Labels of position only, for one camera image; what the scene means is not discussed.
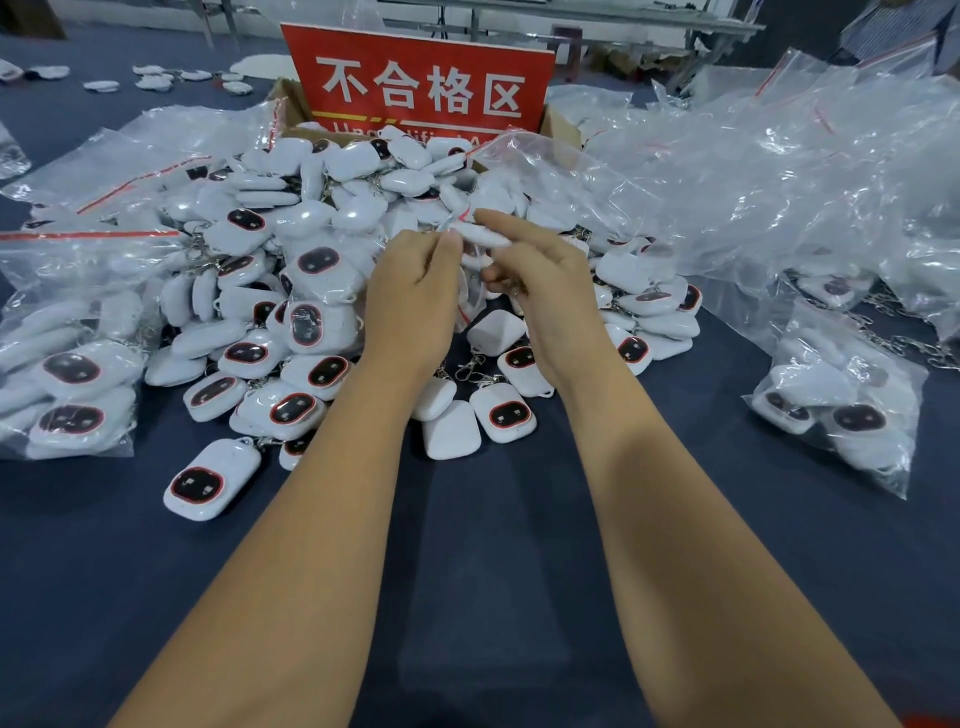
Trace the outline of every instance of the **right hand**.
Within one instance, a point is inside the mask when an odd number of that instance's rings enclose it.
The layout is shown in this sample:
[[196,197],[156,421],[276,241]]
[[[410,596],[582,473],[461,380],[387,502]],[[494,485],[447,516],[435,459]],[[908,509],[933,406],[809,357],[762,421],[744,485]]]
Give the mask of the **right hand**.
[[616,350],[604,330],[583,252],[513,215],[480,209],[474,218],[514,241],[491,251],[493,265],[481,276],[491,291],[516,295],[547,381],[563,396],[582,377],[602,372]]

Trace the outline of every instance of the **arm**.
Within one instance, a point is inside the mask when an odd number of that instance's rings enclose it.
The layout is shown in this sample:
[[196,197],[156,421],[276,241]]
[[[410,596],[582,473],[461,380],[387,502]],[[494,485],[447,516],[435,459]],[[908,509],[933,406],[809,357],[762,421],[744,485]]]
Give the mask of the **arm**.
[[370,283],[363,360],[112,728],[348,724],[370,650],[400,443],[449,347],[462,248],[456,236],[438,243],[416,233],[391,243]]
[[623,365],[583,254],[524,221],[477,216],[523,241],[494,251],[484,275],[494,288],[522,281],[535,356],[564,400],[624,641],[659,724],[897,726]]

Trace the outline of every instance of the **left hand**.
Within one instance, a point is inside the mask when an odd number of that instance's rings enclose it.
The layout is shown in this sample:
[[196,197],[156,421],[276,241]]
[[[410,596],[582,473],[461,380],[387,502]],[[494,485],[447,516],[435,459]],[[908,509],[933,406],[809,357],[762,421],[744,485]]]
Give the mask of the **left hand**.
[[433,375],[453,338],[463,251],[454,231],[404,231],[387,244],[367,288],[361,363],[407,375],[412,386]]

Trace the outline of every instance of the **pile of keychains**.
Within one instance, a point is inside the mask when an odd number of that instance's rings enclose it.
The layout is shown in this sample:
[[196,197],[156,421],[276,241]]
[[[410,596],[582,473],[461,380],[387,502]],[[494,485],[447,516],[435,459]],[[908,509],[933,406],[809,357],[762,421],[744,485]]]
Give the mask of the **pile of keychains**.
[[[192,382],[183,394],[190,417],[229,417],[244,436],[214,442],[177,474],[164,495],[168,508],[196,521],[217,516],[270,445],[280,446],[284,468],[296,467],[362,352],[363,294],[377,255],[404,230],[463,235],[466,323],[496,298],[479,278],[491,262],[486,252],[512,244],[475,223],[473,211],[489,208],[555,231],[588,256],[607,332],[634,374],[690,349],[700,292],[676,275],[669,246],[588,231],[572,210],[525,194],[509,170],[474,169],[470,151],[462,138],[424,145],[389,126],[345,146],[288,136],[269,150],[197,159],[179,170],[186,183],[140,206],[141,227],[177,231],[186,241],[159,266],[168,274],[158,302],[169,333],[146,362],[145,381]],[[497,308],[467,331],[474,357],[456,377],[477,385],[469,401],[454,399],[456,382],[443,370],[420,394],[413,418],[422,422],[431,458],[475,452],[481,427],[495,443],[536,428],[524,398],[554,390],[524,341],[522,311],[511,304],[514,313]],[[500,375],[477,371],[487,357],[496,358]],[[57,352],[34,365],[32,381],[42,385],[62,374],[58,367],[71,369],[74,380],[95,380],[104,359],[83,346]],[[142,361],[133,378],[141,370]],[[64,426],[91,425],[74,419]]]

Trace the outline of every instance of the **cardboard box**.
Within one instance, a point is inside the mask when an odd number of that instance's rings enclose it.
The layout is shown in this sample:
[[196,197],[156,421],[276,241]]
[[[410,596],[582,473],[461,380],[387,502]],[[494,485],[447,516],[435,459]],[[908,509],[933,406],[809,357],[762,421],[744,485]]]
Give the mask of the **cardboard box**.
[[[310,105],[306,103],[306,96],[303,95],[303,87],[296,81],[278,79],[270,91],[269,98],[283,100],[285,126],[280,131],[281,136],[299,136],[300,138],[309,139],[310,141],[330,139],[341,146],[355,139],[365,138],[362,134],[319,132],[313,129],[299,129],[297,127],[298,124],[304,121],[313,121],[314,118],[310,111]],[[550,106],[547,106],[543,110],[543,117],[540,120],[540,133],[543,136],[557,139],[577,149],[583,148],[580,140],[580,130],[570,124],[570,122],[560,116],[560,114]]]

